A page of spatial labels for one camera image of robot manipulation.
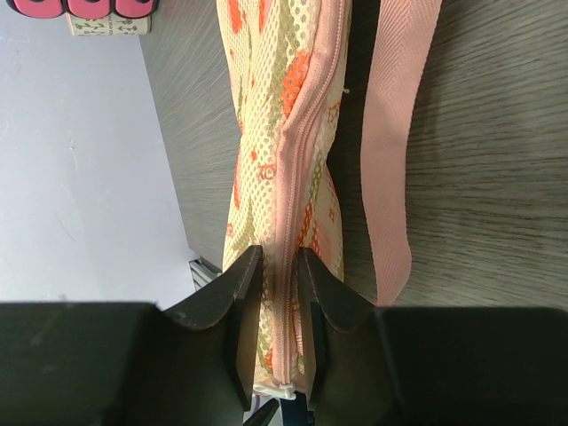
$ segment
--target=pink object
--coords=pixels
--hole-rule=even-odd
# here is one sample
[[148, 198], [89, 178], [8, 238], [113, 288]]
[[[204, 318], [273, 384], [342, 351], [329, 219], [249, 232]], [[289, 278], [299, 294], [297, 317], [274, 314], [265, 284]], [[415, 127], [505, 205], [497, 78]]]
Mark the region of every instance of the pink object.
[[63, 5], [60, 0], [43, 0], [42, 2], [14, 0], [14, 5], [20, 13], [31, 18], [47, 20], [49, 18], [56, 18], [63, 13]]
[[361, 187], [379, 305], [392, 304], [410, 275], [406, 142], [440, 4], [381, 1], [361, 141]]
[[69, 11], [79, 18], [96, 20], [110, 13], [110, 0], [67, 0]]
[[114, 8], [119, 15], [125, 18], [144, 18], [152, 13], [156, 0], [148, 0], [141, 3], [139, 0], [116, 0]]
[[282, 384], [293, 381], [291, 367], [296, 356], [292, 319], [292, 264], [297, 235], [302, 226], [301, 194], [308, 185], [310, 168], [318, 136], [322, 109], [339, 63], [344, 23], [348, 16], [346, 0], [323, 0], [319, 12], [319, 30], [313, 43], [312, 56], [302, 89], [286, 122], [280, 130], [276, 177], [277, 209], [274, 266], [274, 324], [272, 365], [274, 378]]

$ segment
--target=pink strap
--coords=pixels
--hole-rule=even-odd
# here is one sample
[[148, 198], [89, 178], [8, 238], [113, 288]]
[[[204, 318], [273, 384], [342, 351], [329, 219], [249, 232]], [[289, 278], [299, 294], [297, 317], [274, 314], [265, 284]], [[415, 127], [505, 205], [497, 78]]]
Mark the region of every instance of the pink strap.
[[156, 0], [116, 0], [114, 8], [125, 18], [144, 18], [152, 13]]
[[96, 20], [110, 13], [110, 0], [67, 0], [69, 11], [79, 18]]
[[410, 275], [406, 141], [441, 0], [382, 0], [361, 141], [361, 188], [377, 277], [392, 304]]
[[42, 2], [34, 0], [14, 0], [14, 4], [20, 13], [31, 18], [47, 20], [63, 13], [63, 5], [60, 0], [43, 0]]

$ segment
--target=pink cutout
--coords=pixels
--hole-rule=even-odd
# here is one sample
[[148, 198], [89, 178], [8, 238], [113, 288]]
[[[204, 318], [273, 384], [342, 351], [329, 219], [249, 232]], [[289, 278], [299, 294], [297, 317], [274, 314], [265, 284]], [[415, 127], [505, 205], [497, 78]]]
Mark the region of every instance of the pink cutout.
[[110, 0], [67, 0], [69, 11], [79, 18], [96, 20], [110, 13]]
[[116, 0], [114, 6], [116, 11], [125, 18], [144, 18], [152, 13], [154, 8], [154, 0], [146, 3], [140, 3], [137, 0]]
[[14, 0], [16, 9], [31, 18], [47, 20], [56, 18], [63, 13], [63, 5], [60, 0], [43, 0], [34, 2], [32, 0]]

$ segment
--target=fabric bag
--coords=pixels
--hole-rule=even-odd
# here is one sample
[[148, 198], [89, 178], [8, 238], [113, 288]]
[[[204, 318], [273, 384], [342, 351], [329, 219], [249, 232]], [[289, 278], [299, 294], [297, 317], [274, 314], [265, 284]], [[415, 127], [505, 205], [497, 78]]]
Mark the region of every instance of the fabric bag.
[[[439, 4], [381, 3], [361, 148], [380, 304], [394, 300], [410, 270], [406, 139]], [[241, 127], [224, 269], [248, 246], [263, 246], [254, 390], [293, 399], [305, 388], [297, 249], [312, 248], [343, 279], [341, 216], [326, 158], [343, 95], [351, 0], [217, 0], [217, 13]]]
[[217, 0], [241, 127], [224, 268], [264, 249], [255, 391], [304, 386], [295, 254], [311, 247], [339, 279], [339, 205], [326, 166], [347, 55], [348, 0]]

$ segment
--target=zipper pull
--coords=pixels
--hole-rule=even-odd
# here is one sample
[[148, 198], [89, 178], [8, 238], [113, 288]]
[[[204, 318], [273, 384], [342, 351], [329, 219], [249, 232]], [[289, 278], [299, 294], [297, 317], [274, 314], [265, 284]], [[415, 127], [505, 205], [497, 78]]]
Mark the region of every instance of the zipper pull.
[[273, 386], [268, 386], [262, 383], [255, 383], [252, 385], [252, 390], [256, 393], [263, 393], [264, 395], [269, 395], [271, 397], [287, 399], [288, 401], [293, 401], [296, 399], [296, 386], [294, 384], [281, 384], [279, 388]]

